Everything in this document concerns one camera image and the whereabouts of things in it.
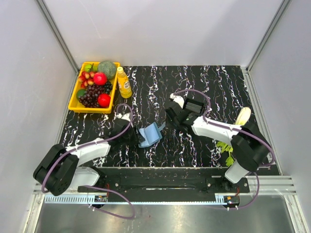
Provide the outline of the blue card holder wallet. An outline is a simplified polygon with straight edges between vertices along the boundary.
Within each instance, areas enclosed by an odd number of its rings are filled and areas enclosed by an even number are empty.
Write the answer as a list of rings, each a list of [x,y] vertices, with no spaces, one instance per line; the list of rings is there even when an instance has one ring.
[[[165,128],[166,123],[158,126],[153,122],[145,128],[140,128],[139,133],[143,137],[143,141],[138,144],[139,148],[147,148],[162,139],[161,131]]]

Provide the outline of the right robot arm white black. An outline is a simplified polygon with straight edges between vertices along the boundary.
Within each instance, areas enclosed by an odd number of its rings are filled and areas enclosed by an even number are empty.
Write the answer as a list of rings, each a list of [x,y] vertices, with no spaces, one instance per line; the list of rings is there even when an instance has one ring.
[[[166,124],[177,131],[212,138],[233,148],[235,161],[221,180],[222,189],[232,192],[248,173],[270,165],[264,160],[273,150],[257,125],[247,122],[241,126],[211,120],[204,117],[204,110],[201,102],[171,94],[165,109]]]

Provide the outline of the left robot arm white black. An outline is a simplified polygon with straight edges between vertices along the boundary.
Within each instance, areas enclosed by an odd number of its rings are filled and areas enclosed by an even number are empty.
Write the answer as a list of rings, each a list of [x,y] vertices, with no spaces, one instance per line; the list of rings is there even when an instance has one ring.
[[[105,179],[94,168],[82,168],[82,164],[106,157],[112,149],[127,142],[139,142],[139,131],[133,125],[133,114],[119,115],[115,127],[106,138],[99,137],[90,142],[64,147],[53,145],[33,172],[33,178],[41,184],[42,192],[60,196],[71,187],[89,186],[100,192]]]

